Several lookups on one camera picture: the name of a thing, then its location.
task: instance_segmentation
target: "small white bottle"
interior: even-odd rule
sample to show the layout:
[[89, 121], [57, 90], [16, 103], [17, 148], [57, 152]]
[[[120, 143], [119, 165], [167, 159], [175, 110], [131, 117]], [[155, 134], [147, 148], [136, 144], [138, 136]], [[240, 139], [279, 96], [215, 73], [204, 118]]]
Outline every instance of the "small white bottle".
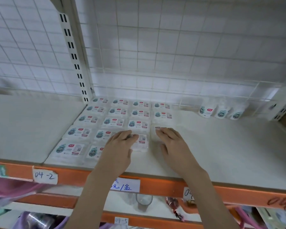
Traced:
[[205, 97], [198, 114], [204, 118], [209, 118], [216, 108], [216, 99], [214, 97]]
[[248, 102], [243, 102], [236, 104], [233, 108], [231, 113], [228, 115], [228, 118], [231, 120], [238, 120], [240, 116], [244, 113], [246, 108], [249, 106]]
[[228, 114], [230, 108], [231, 107], [229, 106], [228, 100], [226, 98], [220, 98], [214, 116], [218, 119], [224, 119], [225, 116]]

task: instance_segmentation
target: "forearm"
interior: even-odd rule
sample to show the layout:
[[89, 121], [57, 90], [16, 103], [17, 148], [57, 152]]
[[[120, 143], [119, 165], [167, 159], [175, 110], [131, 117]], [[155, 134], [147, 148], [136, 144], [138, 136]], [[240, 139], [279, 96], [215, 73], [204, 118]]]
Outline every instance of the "forearm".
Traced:
[[99, 228], [105, 201], [112, 183], [111, 180], [100, 177], [92, 171], [65, 229]]
[[185, 178], [205, 229], [239, 229], [238, 224], [215, 191], [208, 173], [202, 168]]

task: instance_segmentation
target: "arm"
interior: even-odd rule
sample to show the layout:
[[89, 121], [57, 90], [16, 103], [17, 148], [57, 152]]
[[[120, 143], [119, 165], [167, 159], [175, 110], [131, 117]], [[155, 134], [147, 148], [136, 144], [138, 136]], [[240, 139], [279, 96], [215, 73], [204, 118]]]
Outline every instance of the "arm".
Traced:
[[130, 147], [139, 138], [138, 135], [127, 138], [130, 134], [131, 130], [122, 131], [108, 140], [97, 165], [88, 175], [65, 229], [99, 228], [111, 185], [129, 166], [132, 152]]
[[204, 228], [239, 229], [181, 135], [172, 128], [161, 128], [156, 133], [164, 142], [160, 145], [164, 160], [188, 184]]

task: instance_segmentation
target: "hand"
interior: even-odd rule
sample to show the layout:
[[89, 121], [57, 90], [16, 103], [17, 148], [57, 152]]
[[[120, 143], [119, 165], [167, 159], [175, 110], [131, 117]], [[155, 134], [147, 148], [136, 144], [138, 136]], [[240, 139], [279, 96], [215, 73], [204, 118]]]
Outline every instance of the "hand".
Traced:
[[125, 172], [130, 165], [130, 147], [138, 140], [139, 135], [130, 137], [131, 130], [121, 131], [113, 135], [106, 143], [101, 157], [96, 164], [94, 171], [100, 172], [106, 179], [114, 180]]
[[158, 137], [164, 142], [160, 145], [165, 162], [183, 179], [193, 168], [202, 169], [182, 136], [172, 128], [156, 130]]

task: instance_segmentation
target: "white wire grid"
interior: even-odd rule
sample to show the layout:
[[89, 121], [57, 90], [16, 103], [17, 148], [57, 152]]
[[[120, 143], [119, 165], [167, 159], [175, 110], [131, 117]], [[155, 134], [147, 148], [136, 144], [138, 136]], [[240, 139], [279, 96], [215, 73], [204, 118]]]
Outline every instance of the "white wire grid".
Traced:
[[76, 0], [96, 94], [251, 102], [286, 78], [286, 0]]
[[0, 87], [79, 95], [50, 0], [0, 0]]

